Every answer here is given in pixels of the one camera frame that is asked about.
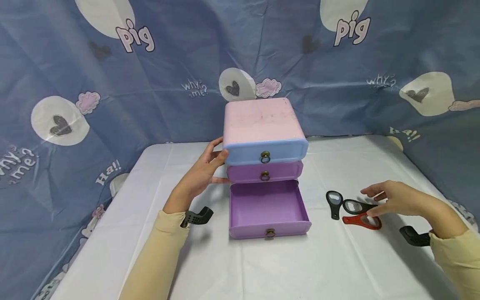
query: pink cloud print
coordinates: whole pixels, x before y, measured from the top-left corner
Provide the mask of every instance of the pink cloud print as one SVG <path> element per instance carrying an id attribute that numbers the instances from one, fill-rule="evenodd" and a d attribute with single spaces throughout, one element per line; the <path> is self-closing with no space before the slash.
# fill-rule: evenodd
<path id="1" fill-rule="evenodd" d="M 100 102 L 100 94 L 96 92 L 86 92 L 78 95 L 78 101 L 75 103 L 83 115 L 91 114 Z"/>
<path id="2" fill-rule="evenodd" d="M 471 108 L 480 108 L 480 100 L 454 101 L 448 109 L 451 111 L 464 111 Z"/>
<path id="3" fill-rule="evenodd" d="M 282 84 L 276 79 L 265 78 L 261 84 L 256 85 L 255 93 L 258 97 L 268 98 L 280 92 Z"/>

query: white tablecloth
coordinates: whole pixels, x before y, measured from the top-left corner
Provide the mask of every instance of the white tablecloth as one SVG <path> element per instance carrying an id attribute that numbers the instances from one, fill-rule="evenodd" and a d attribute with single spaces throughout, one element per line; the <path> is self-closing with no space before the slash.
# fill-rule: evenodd
<path id="1" fill-rule="evenodd" d="M 430 230 L 420 217 L 382 216 L 381 230 L 332 220 L 328 190 L 344 198 L 384 180 L 443 198 L 382 136 L 312 138 L 299 178 L 312 227 L 306 236 L 232 240 L 228 185 L 211 185 L 191 210 L 209 206 L 210 222 L 192 226 L 171 300 L 456 299 L 429 247 L 406 243 L 398 229 Z M 116 300 L 158 211 L 206 143 L 147 148 L 69 269 L 53 300 Z M 225 175 L 224 168 L 217 175 Z"/>

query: hand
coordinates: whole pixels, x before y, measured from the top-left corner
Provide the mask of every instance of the hand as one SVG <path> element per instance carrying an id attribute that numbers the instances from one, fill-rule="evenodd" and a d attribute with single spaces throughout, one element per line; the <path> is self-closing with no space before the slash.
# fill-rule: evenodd
<path id="1" fill-rule="evenodd" d="M 431 225 L 433 233 L 441 239 L 450 239 L 464 234 L 468 227 L 447 203 L 415 190 L 397 181 L 385 181 L 360 191 L 375 201 L 387 199 L 384 204 L 370 209 L 369 216 L 396 213 L 405 216 L 422 216 Z"/>
<path id="2" fill-rule="evenodd" d="M 374 197 L 375 201 L 387 199 L 384 204 L 370 209 L 367 212 L 369 216 L 396 213 L 405 216 L 425 217 L 434 205 L 443 203 L 441 200 L 415 190 L 403 182 L 391 180 L 371 185 L 360 192 L 368 197 Z"/>
<path id="3" fill-rule="evenodd" d="M 211 141 L 194 165 L 183 176 L 167 200 L 163 211 L 167 214 L 187 211 L 192 200 L 200 195 L 210 183 L 230 183 L 227 178 L 214 177 L 216 169 L 225 163 L 226 149 L 213 151 L 223 141 L 219 137 Z"/>

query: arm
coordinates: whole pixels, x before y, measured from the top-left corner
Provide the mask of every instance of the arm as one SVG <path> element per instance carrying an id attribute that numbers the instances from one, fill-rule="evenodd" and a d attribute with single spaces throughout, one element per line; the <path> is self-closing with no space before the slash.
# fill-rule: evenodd
<path id="1" fill-rule="evenodd" d="M 184 218 L 185 213 L 158 213 L 119 300 L 167 299 L 180 249 L 189 233 L 189 229 L 180 227 Z"/>
<path id="2" fill-rule="evenodd" d="M 424 216 L 432 226 L 435 261 L 453 283 L 462 300 L 480 299 L 480 238 L 460 216 L 439 201 Z"/>
<path id="3" fill-rule="evenodd" d="M 140 251 L 123 286 L 119 300 L 166 300 L 170 292 L 175 269 L 188 233 L 180 225 L 192 200 L 210 183 L 228 183 L 225 178 L 214 177 L 216 169 L 228 156 L 226 150 L 214 152 L 222 142 L 218 138 L 208 144 L 200 158 L 183 176 L 158 213 L 150 236 Z"/>
<path id="4" fill-rule="evenodd" d="M 435 261 L 455 286 L 462 300 L 480 300 L 480 238 L 469 230 L 447 203 L 408 185 L 385 181 L 361 191 L 387 202 L 369 210 L 369 216 L 397 213 L 422 216 L 431 225 Z"/>

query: cartoon print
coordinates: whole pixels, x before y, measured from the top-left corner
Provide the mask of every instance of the cartoon print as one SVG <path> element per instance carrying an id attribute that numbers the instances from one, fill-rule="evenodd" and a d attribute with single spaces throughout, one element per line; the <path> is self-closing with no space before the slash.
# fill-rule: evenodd
<path id="1" fill-rule="evenodd" d="M 185 91 L 188 91 L 190 98 L 208 95 L 207 86 L 201 80 L 188 80 L 186 84 L 181 84 Z"/>
<path id="2" fill-rule="evenodd" d="M 80 110 L 82 115 L 91 114 L 100 102 L 100 94 L 96 92 L 80 93 L 75 106 Z"/>
<path id="3" fill-rule="evenodd" d="M 326 29 L 337 32 L 338 20 L 351 20 L 354 11 L 358 12 L 358 18 L 367 3 L 368 0 L 322 0 L 320 1 L 322 24 Z"/>
<path id="4" fill-rule="evenodd" d="M 420 75 L 402 87 L 399 95 L 425 117 L 480 107 L 480 100 L 456 101 L 452 80 L 444 72 Z"/>
<path id="5" fill-rule="evenodd" d="M 9 185 L 20 183 L 26 172 L 35 168 L 39 157 L 28 148 L 11 145 L 9 151 L 0 156 L 0 182 L 7 178 Z"/>
<path id="6" fill-rule="evenodd" d="M 65 277 L 65 272 L 60 272 L 49 283 L 47 283 L 36 295 L 34 300 L 49 300 L 53 293 L 57 290 L 60 282 Z"/>
<path id="7" fill-rule="evenodd" d="M 396 133 L 405 134 L 407 136 L 407 140 L 409 143 L 421 137 L 421 135 L 417 134 L 416 130 L 407 129 L 407 130 L 399 131 L 397 129 L 393 129 L 392 127 L 390 127 L 390 134 L 396 134 Z"/>
<path id="8" fill-rule="evenodd" d="M 52 119 L 56 126 L 50 128 L 50 134 L 55 136 L 64 136 L 72 133 L 72 128 L 64 117 L 61 115 L 54 115 Z"/>
<path id="9" fill-rule="evenodd" d="M 237 96 L 237 97 L 240 95 L 240 87 L 235 80 L 232 81 L 232 85 L 227 85 L 227 87 L 225 87 L 225 90 L 230 95 Z"/>
<path id="10" fill-rule="evenodd" d="M 112 55 L 112 51 L 110 50 L 109 46 L 102 46 L 100 47 L 97 45 L 95 42 L 88 41 L 88 47 L 92 51 L 93 55 L 95 56 L 96 59 L 99 61 L 102 61 Z"/>
<path id="11" fill-rule="evenodd" d="M 387 87 L 393 88 L 393 86 L 396 84 L 395 74 L 384 75 L 384 76 L 381 76 L 380 74 L 378 74 L 376 78 L 367 80 L 367 83 L 376 88 L 387 88 Z"/>
<path id="12" fill-rule="evenodd" d="M 220 93 L 226 101 L 241 101 L 256 99 L 255 81 L 247 72 L 228 68 L 223 70 L 218 79 Z"/>
<path id="13" fill-rule="evenodd" d="M 448 109 L 450 111 L 464 111 L 472 108 L 480 108 L 480 100 L 454 101 Z"/>
<path id="14" fill-rule="evenodd" d="M 120 191 L 120 188 L 127 179 L 128 175 L 129 173 L 120 174 L 110 182 L 110 194 L 112 195 L 112 198 L 114 198 L 115 195 Z"/>
<path id="15" fill-rule="evenodd" d="M 262 98 L 268 98 L 274 96 L 280 92 L 282 84 L 276 79 L 265 78 L 261 84 L 257 84 L 255 87 L 255 93 Z"/>
<path id="16" fill-rule="evenodd" d="M 140 28 L 137 32 L 134 28 L 135 25 L 133 24 L 132 20 L 127 19 L 125 23 L 128 26 L 128 30 L 122 27 L 117 27 L 115 30 L 117 31 L 120 41 L 122 42 L 127 53 L 133 52 L 133 42 L 135 42 L 137 45 L 141 45 L 142 42 L 146 43 L 147 46 L 145 46 L 145 50 L 147 52 L 152 52 L 155 50 L 155 43 L 153 42 L 150 30 L 146 26 Z"/>
<path id="17" fill-rule="evenodd" d="M 303 54 L 315 52 L 320 47 L 318 39 L 313 40 L 312 35 L 305 35 L 301 40 L 301 51 Z"/>
<path id="18" fill-rule="evenodd" d="M 104 213 L 105 209 L 103 204 L 101 204 L 99 207 L 96 208 L 96 210 L 93 211 L 92 220 L 88 223 L 86 228 L 82 230 L 82 235 L 84 236 L 84 238 L 80 238 L 80 246 L 78 247 L 77 251 L 70 259 L 70 261 L 67 264 L 63 265 L 62 271 L 40 290 L 40 292 L 35 297 L 35 300 L 49 300 L 52 297 L 53 293 L 57 290 L 57 287 L 60 285 L 60 282 L 67 274 L 78 254 L 83 249 L 87 239 L 92 235 L 93 230 L 97 226 L 98 221 L 102 218 Z"/>
<path id="19" fill-rule="evenodd" d="M 111 38 L 120 38 L 116 28 L 126 28 L 127 19 L 135 24 L 135 15 L 128 0 L 75 0 L 75 4 L 93 28 Z"/>
<path id="20" fill-rule="evenodd" d="M 398 148 L 400 148 L 400 150 L 403 151 L 402 142 L 401 142 L 397 137 L 387 136 L 387 139 L 389 139 L 389 140 L 390 140 L 391 142 L 393 142 Z"/>
<path id="21" fill-rule="evenodd" d="M 421 103 L 425 96 L 428 94 L 429 90 L 430 89 L 427 87 L 419 90 L 418 92 L 415 92 L 414 90 L 409 90 L 407 91 L 407 95 L 418 103 Z"/>
<path id="22" fill-rule="evenodd" d="M 105 173 L 103 172 L 100 173 L 95 183 L 105 185 L 105 181 L 109 178 L 110 174 L 120 170 L 121 170 L 120 162 L 117 159 L 114 162 L 112 162 L 110 166 L 108 166 L 108 168 L 105 170 Z"/>
<path id="23" fill-rule="evenodd" d="M 359 11 L 354 11 L 350 18 L 350 21 L 338 20 L 334 47 L 340 45 L 340 41 L 348 35 L 348 38 L 353 38 L 355 33 L 358 37 L 353 40 L 354 45 L 358 45 L 367 36 L 368 28 L 370 27 L 370 18 L 363 19 L 357 23 Z"/>
<path id="24" fill-rule="evenodd" d="M 75 252 L 73 257 L 70 259 L 70 261 L 67 264 L 63 265 L 62 267 L 63 272 L 66 273 L 69 270 L 69 268 L 72 266 L 73 262 L 77 258 L 80 251 L 83 249 L 85 243 L 87 242 L 87 239 L 92 235 L 93 230 L 97 226 L 100 219 L 103 217 L 104 213 L 105 213 L 105 208 L 103 204 L 101 204 L 92 212 L 92 220 L 90 220 L 88 225 L 84 229 L 82 229 L 82 235 L 84 237 L 80 238 L 79 240 L 80 246 L 78 247 L 77 252 Z"/>
<path id="25" fill-rule="evenodd" d="M 472 227 L 475 231 L 479 231 L 479 226 L 477 224 L 477 221 L 475 220 L 475 216 L 472 213 L 467 211 L 466 208 L 463 205 L 460 205 L 457 202 L 454 202 L 454 201 L 451 201 L 451 200 L 448 200 L 448 201 L 452 204 L 452 206 L 457 211 L 459 211 L 459 213 L 465 218 L 465 220 L 467 220 L 470 223 L 470 225 L 472 225 Z"/>
<path id="26" fill-rule="evenodd" d="M 60 146 L 76 145 L 90 131 L 77 106 L 60 96 L 40 100 L 32 110 L 30 121 L 41 139 Z"/>

